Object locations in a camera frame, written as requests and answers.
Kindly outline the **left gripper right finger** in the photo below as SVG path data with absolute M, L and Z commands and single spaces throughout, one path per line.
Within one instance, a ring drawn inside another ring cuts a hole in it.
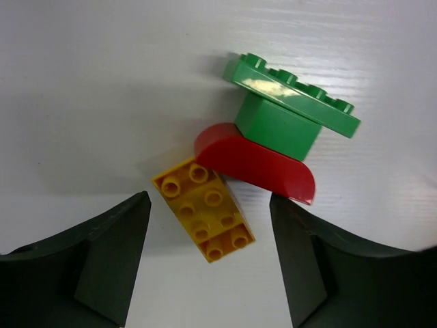
M 436 248 L 367 240 L 272 195 L 272 229 L 294 327 L 435 327 Z

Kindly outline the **yellow lego brick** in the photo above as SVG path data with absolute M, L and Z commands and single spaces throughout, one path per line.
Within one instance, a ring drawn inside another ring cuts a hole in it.
M 255 241 L 224 178 L 194 158 L 153 177 L 152 183 L 209 263 Z

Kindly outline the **red curved lego brick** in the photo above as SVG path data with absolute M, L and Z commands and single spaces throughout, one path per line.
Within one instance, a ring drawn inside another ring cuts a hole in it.
M 198 164 L 306 205 L 315 198 L 315 179 L 302 162 L 242 136 L 225 122 L 202 131 L 194 142 Z

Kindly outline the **green small lego brick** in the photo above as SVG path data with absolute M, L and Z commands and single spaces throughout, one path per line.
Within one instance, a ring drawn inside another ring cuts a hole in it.
M 248 93 L 235 125 L 242 135 L 285 156 L 304 161 L 322 126 L 256 94 Z

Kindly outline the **green lego plate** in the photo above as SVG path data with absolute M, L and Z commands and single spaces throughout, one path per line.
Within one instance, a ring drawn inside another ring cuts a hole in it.
M 329 96 L 316 85 L 303 83 L 287 70 L 270 67 L 253 53 L 229 60 L 223 78 L 344 137 L 353 137 L 361 124 L 352 115 L 353 104 Z

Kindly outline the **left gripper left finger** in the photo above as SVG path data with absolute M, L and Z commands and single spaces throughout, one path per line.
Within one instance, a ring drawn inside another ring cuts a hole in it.
M 124 327 L 151 201 L 142 191 L 1 256 L 2 327 Z

